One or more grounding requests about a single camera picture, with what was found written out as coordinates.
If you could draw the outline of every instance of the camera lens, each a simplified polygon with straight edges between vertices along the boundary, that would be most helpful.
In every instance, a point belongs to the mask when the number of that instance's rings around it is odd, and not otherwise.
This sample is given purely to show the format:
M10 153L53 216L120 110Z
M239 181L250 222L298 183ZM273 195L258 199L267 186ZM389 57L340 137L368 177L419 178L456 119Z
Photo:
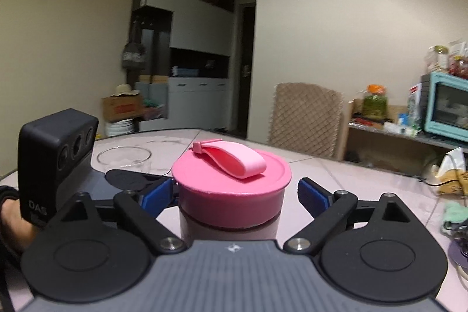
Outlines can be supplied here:
M66 158L68 158L68 146L65 146L64 148L62 148L62 151L60 151L60 154L58 157L59 158L57 160L57 168L58 170L62 170L65 168Z
M85 145L86 146L90 143L92 138L93 138L93 128L90 128L88 130L88 133L86 134L86 140L85 140Z
M80 150L81 147L81 134L78 135L78 137L75 140L75 143L73 144L73 157L78 155L78 151Z

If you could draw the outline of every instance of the white cabinet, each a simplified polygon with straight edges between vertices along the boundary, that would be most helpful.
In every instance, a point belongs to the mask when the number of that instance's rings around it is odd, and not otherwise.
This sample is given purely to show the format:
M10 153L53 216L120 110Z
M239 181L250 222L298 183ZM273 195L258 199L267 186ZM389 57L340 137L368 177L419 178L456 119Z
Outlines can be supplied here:
M170 47L231 55L231 12L201 0L142 0L140 4L173 12Z
M168 81L168 118L140 123L141 131L165 128L224 128L227 125L228 80L171 77Z

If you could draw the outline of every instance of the metal screw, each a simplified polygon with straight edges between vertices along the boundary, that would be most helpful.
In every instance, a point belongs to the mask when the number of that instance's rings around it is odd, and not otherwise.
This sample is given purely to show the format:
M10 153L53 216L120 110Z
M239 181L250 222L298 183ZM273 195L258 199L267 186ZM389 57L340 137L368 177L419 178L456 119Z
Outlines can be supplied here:
M183 246L183 241L177 237L166 237L161 240L160 245L165 250L178 250Z
M302 251L310 247L310 241L305 238L292 238L288 241L288 246L295 251Z
M125 191L123 191L125 194L129 195L133 201L137 201L138 200L138 194L135 192L135 191L132 191L130 189L127 189Z

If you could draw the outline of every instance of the doorway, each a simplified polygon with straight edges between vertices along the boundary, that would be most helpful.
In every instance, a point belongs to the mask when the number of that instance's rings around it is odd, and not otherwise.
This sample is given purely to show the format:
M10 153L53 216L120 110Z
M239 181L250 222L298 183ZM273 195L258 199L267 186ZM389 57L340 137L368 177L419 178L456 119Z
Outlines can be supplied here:
M250 85L254 55L255 6L247 6L242 12L242 34L240 40L239 93L237 98L237 126L239 136L247 137L249 124Z

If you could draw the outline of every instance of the blue gripper pad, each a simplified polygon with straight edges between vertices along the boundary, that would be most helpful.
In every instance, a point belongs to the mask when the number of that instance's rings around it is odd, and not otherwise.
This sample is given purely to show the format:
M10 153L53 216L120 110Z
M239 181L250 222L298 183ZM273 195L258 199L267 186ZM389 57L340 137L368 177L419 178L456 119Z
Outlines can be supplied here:
M333 202L331 193L308 178L299 180L297 195L299 202L313 218L317 218L326 211Z
M172 179L167 179L153 189L145 190L145 193L141 199L141 207L156 218L172 202Z

